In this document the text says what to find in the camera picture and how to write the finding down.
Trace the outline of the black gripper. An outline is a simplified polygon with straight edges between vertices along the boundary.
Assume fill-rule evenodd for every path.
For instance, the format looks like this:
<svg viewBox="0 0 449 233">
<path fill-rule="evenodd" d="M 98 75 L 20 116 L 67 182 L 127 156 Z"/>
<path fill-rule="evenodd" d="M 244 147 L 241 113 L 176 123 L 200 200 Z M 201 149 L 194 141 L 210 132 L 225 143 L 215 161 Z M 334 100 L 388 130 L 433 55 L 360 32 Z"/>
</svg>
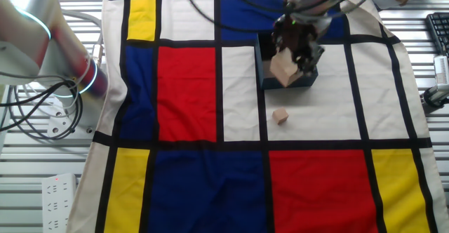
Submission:
<svg viewBox="0 0 449 233">
<path fill-rule="evenodd" d="M 319 33 L 312 24 L 280 17 L 273 25 L 272 41 L 278 56 L 291 54 L 303 74 L 311 74 L 325 49 L 317 44 Z"/>
</svg>

